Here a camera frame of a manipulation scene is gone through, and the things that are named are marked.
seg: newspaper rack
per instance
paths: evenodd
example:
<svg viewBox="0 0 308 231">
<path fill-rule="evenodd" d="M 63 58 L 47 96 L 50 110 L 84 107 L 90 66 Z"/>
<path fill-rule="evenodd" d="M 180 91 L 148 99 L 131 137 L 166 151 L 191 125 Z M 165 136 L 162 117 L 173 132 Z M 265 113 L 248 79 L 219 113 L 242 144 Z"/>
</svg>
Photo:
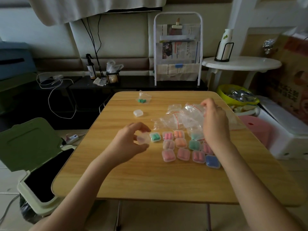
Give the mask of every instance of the newspaper rack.
<svg viewBox="0 0 308 231">
<path fill-rule="evenodd" d="M 200 59 L 199 59 L 199 63 L 189 63 L 189 64 L 185 64 L 185 63 L 180 63 L 180 64 L 157 64 L 157 52 L 156 52 L 156 48 L 157 48 L 157 39 L 156 39 L 156 19 L 159 15 L 162 14 L 195 14 L 199 17 L 200 19 L 200 44 L 197 44 L 197 47 L 200 47 Z M 157 72 L 158 71 L 162 71 L 162 70 L 166 70 L 168 71 L 168 73 L 170 71 L 173 71 L 175 74 L 179 74 L 182 71 L 185 71 L 185 74 L 183 74 L 183 76 L 180 76 L 179 78 L 181 78 L 180 80 L 186 80 L 187 76 L 189 76 L 190 73 L 196 73 L 198 75 L 198 86 L 200 85 L 200 79 L 201 79 L 201 68 L 202 68 L 202 55 L 203 55 L 203 20 L 202 17 L 199 13 L 197 12 L 161 12 L 158 13 L 155 18 L 154 18 L 154 28 L 153 28 L 153 33 L 154 33 L 154 79 L 155 79 L 155 86 L 157 84 Z"/>
</svg>

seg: person's left hand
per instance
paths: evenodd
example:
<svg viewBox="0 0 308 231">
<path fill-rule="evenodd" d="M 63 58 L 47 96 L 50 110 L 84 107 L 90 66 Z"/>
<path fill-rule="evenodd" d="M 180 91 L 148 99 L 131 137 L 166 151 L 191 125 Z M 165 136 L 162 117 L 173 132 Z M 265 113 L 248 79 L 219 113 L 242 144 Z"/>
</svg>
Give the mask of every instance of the person's left hand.
<svg viewBox="0 0 308 231">
<path fill-rule="evenodd" d="M 142 122 L 131 123 L 118 131 L 117 135 L 100 156 L 107 157 L 110 163 L 116 167 L 121 163 L 129 161 L 138 153 L 147 150 L 149 144 L 138 145 L 134 143 L 134 140 L 137 140 L 136 131 L 151 132 L 150 128 Z"/>
</svg>

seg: spray bottle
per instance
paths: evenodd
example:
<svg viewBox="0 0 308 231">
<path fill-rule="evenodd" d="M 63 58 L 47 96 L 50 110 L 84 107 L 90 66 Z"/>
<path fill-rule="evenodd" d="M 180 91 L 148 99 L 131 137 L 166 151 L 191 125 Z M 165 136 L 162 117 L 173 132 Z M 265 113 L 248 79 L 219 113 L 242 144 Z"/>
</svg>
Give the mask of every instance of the spray bottle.
<svg viewBox="0 0 308 231">
<path fill-rule="evenodd" d="M 94 64 L 93 64 L 93 62 L 91 62 L 91 59 L 93 59 L 93 58 L 91 57 L 90 54 L 86 54 L 86 58 L 88 59 L 87 67 L 88 67 L 88 71 L 89 71 L 89 74 L 90 74 L 90 78 L 96 79 L 96 72 L 95 72 Z"/>
</svg>

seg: green trash can lid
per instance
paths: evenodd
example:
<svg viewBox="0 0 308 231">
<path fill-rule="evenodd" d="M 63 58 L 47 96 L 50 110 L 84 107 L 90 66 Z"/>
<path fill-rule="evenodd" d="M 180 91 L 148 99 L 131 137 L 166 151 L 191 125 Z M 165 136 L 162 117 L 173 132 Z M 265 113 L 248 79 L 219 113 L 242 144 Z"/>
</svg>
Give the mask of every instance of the green trash can lid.
<svg viewBox="0 0 308 231">
<path fill-rule="evenodd" d="M 10 171 L 33 171 L 61 152 L 62 139 L 44 118 L 0 133 L 0 160 Z"/>
</svg>

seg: stack of paper cups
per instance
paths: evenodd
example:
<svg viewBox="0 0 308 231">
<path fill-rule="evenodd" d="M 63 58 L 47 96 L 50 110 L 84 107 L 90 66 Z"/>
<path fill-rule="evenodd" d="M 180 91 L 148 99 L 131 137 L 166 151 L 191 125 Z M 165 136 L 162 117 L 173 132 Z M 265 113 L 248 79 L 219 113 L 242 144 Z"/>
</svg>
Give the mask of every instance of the stack of paper cups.
<svg viewBox="0 0 308 231">
<path fill-rule="evenodd" d="M 231 42 L 232 33 L 233 33 L 233 29 L 225 29 L 225 33 L 222 35 L 218 53 L 217 53 L 218 60 L 226 60 L 229 58 L 230 49 L 232 47 L 232 44 L 226 45 L 226 43 Z"/>
</svg>

